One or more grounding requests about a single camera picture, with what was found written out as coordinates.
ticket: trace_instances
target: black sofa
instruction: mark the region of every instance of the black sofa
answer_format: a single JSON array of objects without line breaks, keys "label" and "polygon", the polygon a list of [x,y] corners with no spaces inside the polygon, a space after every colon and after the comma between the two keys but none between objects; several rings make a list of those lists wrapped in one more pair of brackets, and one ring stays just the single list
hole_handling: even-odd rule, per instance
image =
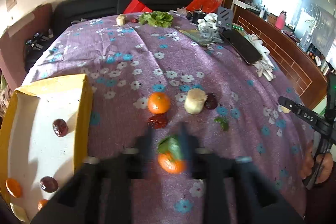
[{"label": "black sofa", "polygon": [[[139,0],[151,10],[170,11],[186,7],[192,0]],[[123,13],[131,0],[66,0],[55,9],[51,27],[55,37],[74,20],[94,19]]]}]

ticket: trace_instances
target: red box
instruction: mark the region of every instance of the red box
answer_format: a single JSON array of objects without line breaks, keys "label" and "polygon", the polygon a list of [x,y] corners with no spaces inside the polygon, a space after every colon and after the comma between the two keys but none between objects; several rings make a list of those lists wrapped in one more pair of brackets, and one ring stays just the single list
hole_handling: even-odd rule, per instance
[{"label": "red box", "polygon": [[139,0],[132,0],[127,6],[123,14],[129,13],[139,13],[139,12],[152,12],[145,4],[141,3]]}]

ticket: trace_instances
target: smartphone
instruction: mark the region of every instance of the smartphone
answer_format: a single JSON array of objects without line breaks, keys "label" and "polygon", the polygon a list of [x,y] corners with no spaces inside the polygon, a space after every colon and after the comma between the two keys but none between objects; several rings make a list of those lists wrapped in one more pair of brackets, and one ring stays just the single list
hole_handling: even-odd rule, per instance
[{"label": "smartphone", "polygon": [[223,41],[228,42],[248,64],[253,65],[263,57],[260,52],[236,30],[223,30],[219,32]]}]

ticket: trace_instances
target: light switch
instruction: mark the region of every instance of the light switch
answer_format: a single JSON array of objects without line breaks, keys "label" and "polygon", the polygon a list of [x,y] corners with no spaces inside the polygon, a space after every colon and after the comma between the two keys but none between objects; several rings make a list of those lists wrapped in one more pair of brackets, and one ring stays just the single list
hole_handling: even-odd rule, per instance
[{"label": "light switch", "polygon": [[6,0],[7,11],[9,12],[16,5],[16,0]]}]

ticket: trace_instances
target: human hand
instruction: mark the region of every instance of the human hand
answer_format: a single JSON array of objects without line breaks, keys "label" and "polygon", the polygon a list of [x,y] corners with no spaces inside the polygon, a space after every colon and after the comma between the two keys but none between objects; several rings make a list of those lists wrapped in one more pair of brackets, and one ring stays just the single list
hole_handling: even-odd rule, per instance
[{"label": "human hand", "polygon": [[[303,159],[302,163],[302,168],[299,172],[300,177],[302,179],[305,179],[306,177],[311,175],[311,169],[314,166],[314,159],[313,156],[311,155],[312,150],[313,150],[313,142],[311,141],[310,143],[308,143],[305,158]],[[318,155],[316,157],[316,162],[320,163],[322,158],[323,154]],[[322,183],[328,179],[328,177],[331,174],[333,165],[334,165],[333,156],[331,155],[331,153],[326,153],[323,163],[321,165],[321,168],[323,167],[323,169],[320,175],[318,176],[316,183]]]}]

